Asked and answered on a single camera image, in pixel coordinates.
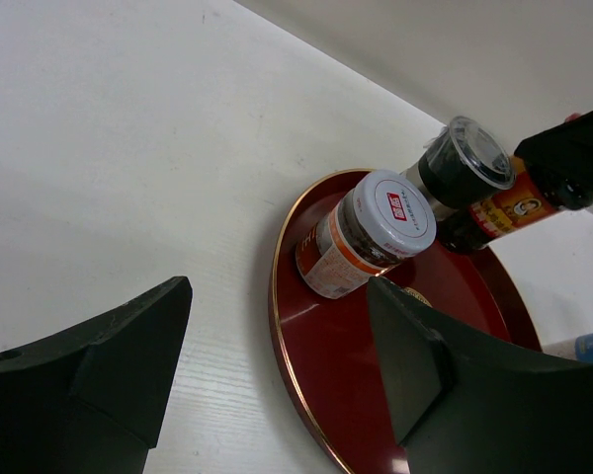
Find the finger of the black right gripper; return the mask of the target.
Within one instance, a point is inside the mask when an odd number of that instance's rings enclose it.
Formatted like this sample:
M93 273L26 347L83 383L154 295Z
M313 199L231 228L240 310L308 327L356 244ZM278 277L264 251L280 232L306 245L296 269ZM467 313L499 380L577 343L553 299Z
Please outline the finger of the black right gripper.
M515 155L593 192L593 111L523 139Z

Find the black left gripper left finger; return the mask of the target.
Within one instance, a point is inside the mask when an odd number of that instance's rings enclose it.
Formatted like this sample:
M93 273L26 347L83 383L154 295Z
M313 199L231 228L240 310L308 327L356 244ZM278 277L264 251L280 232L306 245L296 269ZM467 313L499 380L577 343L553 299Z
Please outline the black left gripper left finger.
M174 276L0 353L0 473L140 473L159 440L192 305Z

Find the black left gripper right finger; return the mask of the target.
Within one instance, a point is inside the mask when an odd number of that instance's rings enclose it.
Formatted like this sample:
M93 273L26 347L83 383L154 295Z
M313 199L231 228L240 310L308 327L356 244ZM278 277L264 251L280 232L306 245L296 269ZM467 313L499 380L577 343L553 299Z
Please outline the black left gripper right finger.
M593 363L528 350L367 285L395 442L413 473L593 473Z

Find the red-cap dark sauce bottle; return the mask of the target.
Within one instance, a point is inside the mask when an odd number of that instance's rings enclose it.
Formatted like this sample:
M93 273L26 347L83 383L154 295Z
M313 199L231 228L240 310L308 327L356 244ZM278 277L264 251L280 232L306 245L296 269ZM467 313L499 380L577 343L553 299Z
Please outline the red-cap dark sauce bottle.
M438 223L446 249L469 254L491 241L565 210L593 204L593 192L542 166L511 156L516 181L509 190L472 204Z

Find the clear-lid pale spice grinder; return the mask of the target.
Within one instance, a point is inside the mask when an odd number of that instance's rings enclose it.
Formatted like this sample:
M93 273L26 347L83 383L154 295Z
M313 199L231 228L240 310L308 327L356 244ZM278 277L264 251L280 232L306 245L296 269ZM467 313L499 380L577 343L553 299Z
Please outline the clear-lid pale spice grinder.
M480 124L452 118L402 176L427 199L438 222L509 190L516 172L503 147Z

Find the silver-lid blue-label jar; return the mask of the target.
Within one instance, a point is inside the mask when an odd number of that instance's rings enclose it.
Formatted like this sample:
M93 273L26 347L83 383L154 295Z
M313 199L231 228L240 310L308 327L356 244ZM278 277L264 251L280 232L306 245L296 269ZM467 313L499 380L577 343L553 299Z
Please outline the silver-lid blue-label jar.
M543 346L547 355L593 363L593 333Z

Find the white-lid dark sauce jar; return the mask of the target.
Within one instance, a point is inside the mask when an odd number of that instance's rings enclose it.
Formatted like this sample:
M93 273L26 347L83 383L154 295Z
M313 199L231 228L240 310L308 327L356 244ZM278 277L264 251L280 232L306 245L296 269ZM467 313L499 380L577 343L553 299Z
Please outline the white-lid dark sauce jar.
M436 220L401 174L368 173L296 244L296 267L315 293L338 299L427 250Z

